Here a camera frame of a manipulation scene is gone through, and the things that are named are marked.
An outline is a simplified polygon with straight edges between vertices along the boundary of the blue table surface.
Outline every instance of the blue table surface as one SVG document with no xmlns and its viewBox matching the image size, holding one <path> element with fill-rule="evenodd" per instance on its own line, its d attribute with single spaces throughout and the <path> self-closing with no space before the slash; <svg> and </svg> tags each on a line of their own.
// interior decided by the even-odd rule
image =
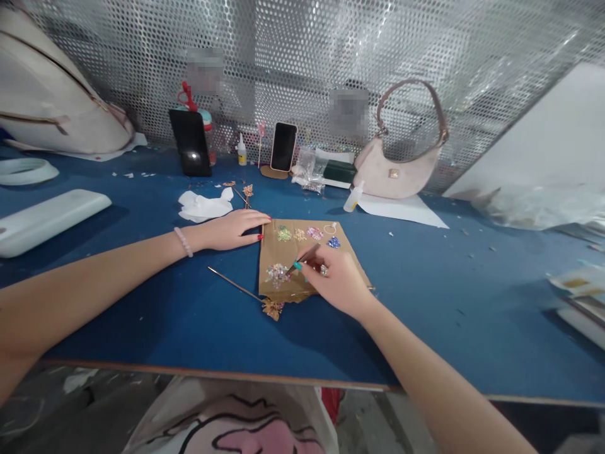
<svg viewBox="0 0 605 454">
<path fill-rule="evenodd" d="M 0 158 L 17 156 L 0 149 Z M 106 194 L 113 205 L 21 257 L 0 260 L 0 287 L 186 226 L 177 203 L 184 191 L 219 197 L 216 184 L 235 180 L 241 188 L 245 180 L 254 184 L 253 207 L 273 218 L 339 221 L 376 296 L 480 392 L 605 404 L 605 352 L 557 317 L 555 310 L 566 304 L 546 280 L 546 273 L 580 267 L 578 259 L 603 262 L 581 240 L 495 226 L 465 202 L 429 195 L 422 198 L 450 230 L 371 216 L 359 207 L 347 214 L 346 190 L 303 192 L 289 179 L 271 180 L 254 166 L 236 165 L 234 156 L 219 159 L 210 178 L 184 177 L 170 149 L 139 148 L 106 163 L 40 157 L 60 175 L 38 185 L 0 187 L 0 218 L 76 188 Z M 130 172 L 134 178 L 122 176 Z M 142 172 L 156 175 L 143 178 Z M 243 207 L 237 196 L 232 203 Z M 357 322 L 319 296 L 287 305 L 276 323 L 257 301 L 206 268 L 255 291 L 259 252 L 255 244 L 181 260 L 46 358 L 397 384 Z"/>
</svg>

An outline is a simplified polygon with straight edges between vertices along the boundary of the table edge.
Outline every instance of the table edge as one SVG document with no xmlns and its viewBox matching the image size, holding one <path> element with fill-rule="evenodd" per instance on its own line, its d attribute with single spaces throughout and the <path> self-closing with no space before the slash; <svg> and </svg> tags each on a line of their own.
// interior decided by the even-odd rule
<svg viewBox="0 0 605 454">
<path fill-rule="evenodd" d="M 80 361 L 77 359 L 42 358 L 40 363 L 52 366 L 73 366 L 92 369 L 120 370 L 128 372 L 148 372 L 167 375 L 188 375 L 201 378 L 218 378 L 223 380 L 244 380 L 258 383 L 280 383 L 283 385 L 305 385 L 325 388 L 342 388 L 363 391 L 391 391 L 405 393 L 401 386 L 383 385 L 380 383 L 363 383 L 357 381 L 321 380 L 317 378 L 300 378 L 283 375 L 262 375 L 242 372 L 209 371 L 179 367 L 155 366 L 148 364 L 113 363 L 108 361 Z M 583 400 L 552 399 L 549 397 L 526 397 L 517 395 L 483 394 L 493 402 L 512 402 L 517 404 L 564 405 L 566 407 L 584 407 L 605 409 L 605 402 L 587 402 Z"/>
</svg>

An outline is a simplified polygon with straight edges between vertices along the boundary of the handbag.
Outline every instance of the handbag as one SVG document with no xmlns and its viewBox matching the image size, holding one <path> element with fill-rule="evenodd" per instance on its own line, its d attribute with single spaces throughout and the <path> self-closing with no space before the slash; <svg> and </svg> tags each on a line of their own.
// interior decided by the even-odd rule
<svg viewBox="0 0 605 454">
<path fill-rule="evenodd" d="M 20 10 L 0 8 L 0 67 L 0 127 L 16 148 L 105 154 L 134 137 L 125 112 Z"/>
<path fill-rule="evenodd" d="M 413 159 L 395 162 L 384 157 L 382 135 L 388 134 L 384 122 L 380 118 L 385 101 L 388 97 L 406 84 L 423 84 L 429 89 L 433 98 L 437 120 L 439 121 L 439 138 L 437 142 Z M 441 109 L 437 92 L 428 82 L 420 79 L 406 79 L 393 85 L 386 91 L 378 103 L 376 110 L 378 133 L 367 143 L 355 159 L 357 174 L 353 180 L 355 186 L 364 183 L 364 193 L 385 197 L 387 199 L 404 199 L 419 193 L 426 185 L 439 159 L 441 147 L 449 137 L 446 118 Z"/>
</svg>

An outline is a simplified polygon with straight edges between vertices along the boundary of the brown cardboard piece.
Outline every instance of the brown cardboard piece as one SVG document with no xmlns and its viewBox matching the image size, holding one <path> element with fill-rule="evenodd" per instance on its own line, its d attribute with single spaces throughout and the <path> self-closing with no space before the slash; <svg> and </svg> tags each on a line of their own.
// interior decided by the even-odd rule
<svg viewBox="0 0 605 454">
<path fill-rule="evenodd" d="M 324 226 L 331 226 L 333 221 L 301 221 L 299 219 L 273 219 L 270 224 L 266 224 L 263 227 L 263 234 L 265 237 L 261 240 L 260 244 L 260 269 L 258 276 L 258 293 L 269 297 L 276 303 L 300 303 L 312 294 L 317 294 L 315 288 L 308 282 L 304 282 L 304 276 L 299 271 L 294 271 L 291 274 L 291 280 L 283 283 L 279 289 L 276 289 L 272 282 L 265 282 L 269 277 L 267 269 L 271 265 L 282 264 L 286 267 L 292 266 L 296 257 L 299 256 L 299 252 L 307 246 L 320 243 L 325 245 L 328 240 L 335 236 L 340 241 L 341 251 L 348 252 L 353 257 L 353 261 L 357 266 L 359 274 L 361 274 L 364 282 L 368 287 L 371 286 L 370 280 L 367 278 L 366 273 L 359 264 L 357 256 L 353 251 L 349 239 L 345 235 L 340 223 L 336 223 L 336 233 L 328 235 L 324 232 Z M 277 232 L 279 226 L 285 226 L 291 233 L 292 238 L 289 241 L 282 242 L 277 239 Z M 322 233 L 323 238 L 319 241 L 314 240 L 307 235 L 307 229 L 309 227 L 317 227 Z M 296 229 L 301 229 L 305 233 L 305 241 L 299 242 L 294 238 L 294 232 Z"/>
</svg>

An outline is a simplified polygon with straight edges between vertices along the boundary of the white glue bottle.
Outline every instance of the white glue bottle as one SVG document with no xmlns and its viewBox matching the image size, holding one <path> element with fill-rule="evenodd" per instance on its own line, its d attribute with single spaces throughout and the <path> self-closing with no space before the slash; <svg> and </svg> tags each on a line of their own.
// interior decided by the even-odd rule
<svg viewBox="0 0 605 454">
<path fill-rule="evenodd" d="M 238 143 L 238 161 L 239 165 L 246 165 L 246 146 L 244 145 L 244 138 L 239 134 L 239 143 Z"/>
<path fill-rule="evenodd" d="M 359 202 L 359 199 L 361 199 L 361 195 L 363 193 L 364 193 L 364 183 L 361 182 L 359 184 L 359 186 L 355 186 L 355 189 L 351 191 L 351 195 L 345 202 L 345 206 L 343 208 L 345 209 L 346 212 L 352 212 L 355 209 L 355 207 L 357 206 L 357 203 Z"/>
</svg>

